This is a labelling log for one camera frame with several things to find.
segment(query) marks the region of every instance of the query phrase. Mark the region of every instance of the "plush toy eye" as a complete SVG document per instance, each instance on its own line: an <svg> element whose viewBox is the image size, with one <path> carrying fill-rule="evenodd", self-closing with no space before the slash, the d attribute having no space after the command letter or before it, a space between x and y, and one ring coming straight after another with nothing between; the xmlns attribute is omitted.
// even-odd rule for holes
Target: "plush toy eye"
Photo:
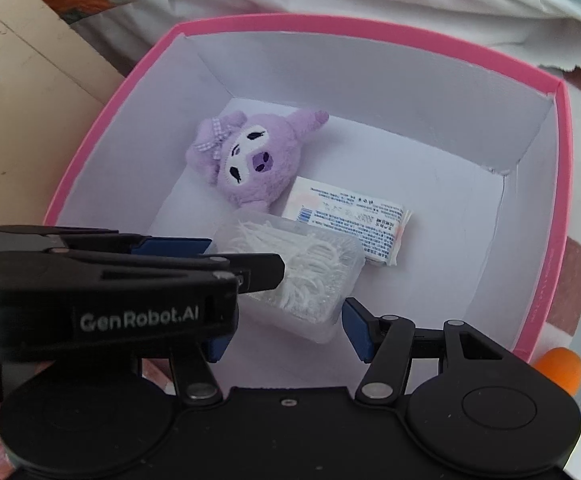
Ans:
<svg viewBox="0 0 581 480"><path fill-rule="evenodd" d="M239 170L235 166L231 166L229 171L233 178L237 180L237 183L239 184L242 181L242 178L239 176Z"/></svg>

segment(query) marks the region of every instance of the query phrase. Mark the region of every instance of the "metal pin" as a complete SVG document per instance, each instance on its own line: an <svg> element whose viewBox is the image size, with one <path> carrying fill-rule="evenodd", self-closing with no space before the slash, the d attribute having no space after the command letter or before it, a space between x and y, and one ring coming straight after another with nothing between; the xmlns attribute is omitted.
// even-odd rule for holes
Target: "metal pin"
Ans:
<svg viewBox="0 0 581 480"><path fill-rule="evenodd" d="M393 388L386 383L368 383L362 386L362 394L369 399L386 399L393 394Z"/></svg>
<svg viewBox="0 0 581 480"><path fill-rule="evenodd" d="M217 388L209 383L193 383L186 388L186 395L192 400L205 400L214 397Z"/></svg>

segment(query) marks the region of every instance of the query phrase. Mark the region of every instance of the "blue gripper pad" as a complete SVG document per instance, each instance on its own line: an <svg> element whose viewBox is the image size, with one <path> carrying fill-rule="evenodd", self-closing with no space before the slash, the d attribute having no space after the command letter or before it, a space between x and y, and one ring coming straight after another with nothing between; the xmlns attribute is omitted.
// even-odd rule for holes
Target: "blue gripper pad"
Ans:
<svg viewBox="0 0 581 480"><path fill-rule="evenodd" d="M130 253L141 256L192 258L203 254L210 245L208 238L148 238Z"/></svg>
<svg viewBox="0 0 581 480"><path fill-rule="evenodd" d="M369 327L348 301L344 301L342 306L342 325L357 357L360 361L370 363L375 357L375 345L371 340Z"/></svg>
<svg viewBox="0 0 581 480"><path fill-rule="evenodd" d="M237 331L238 325L239 325L239 309L236 309L235 331ZM226 348L228 348L228 345L230 344L233 335L234 333L231 335L225 335L222 337L216 337L215 339L209 339L208 341L204 341L202 343L202 352L204 354L204 357L206 358L206 361L208 361L209 363L218 362L224 355Z"/></svg>

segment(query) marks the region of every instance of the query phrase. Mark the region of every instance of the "screw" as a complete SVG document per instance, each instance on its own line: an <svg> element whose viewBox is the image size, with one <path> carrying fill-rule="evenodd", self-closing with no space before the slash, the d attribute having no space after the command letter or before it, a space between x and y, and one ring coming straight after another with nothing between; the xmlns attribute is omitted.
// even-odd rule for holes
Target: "screw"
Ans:
<svg viewBox="0 0 581 480"><path fill-rule="evenodd" d="M212 275L218 280L231 280L232 278L235 278L235 274L228 272L227 270L216 270Z"/></svg>
<svg viewBox="0 0 581 480"><path fill-rule="evenodd" d="M208 383L193 383L186 388L186 395L192 400L205 400L214 397L217 394L217 388Z"/></svg>
<svg viewBox="0 0 581 480"><path fill-rule="evenodd" d="M386 383L368 383L362 386L362 394L369 399L386 399L393 394L393 388Z"/></svg>

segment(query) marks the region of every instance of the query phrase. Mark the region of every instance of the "product label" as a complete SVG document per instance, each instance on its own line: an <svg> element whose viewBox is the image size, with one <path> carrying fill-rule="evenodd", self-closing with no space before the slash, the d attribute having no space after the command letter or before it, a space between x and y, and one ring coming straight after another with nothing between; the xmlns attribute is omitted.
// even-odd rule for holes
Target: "product label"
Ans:
<svg viewBox="0 0 581 480"><path fill-rule="evenodd" d="M366 258L394 265L410 211L298 176L282 216L353 235L362 242Z"/></svg>

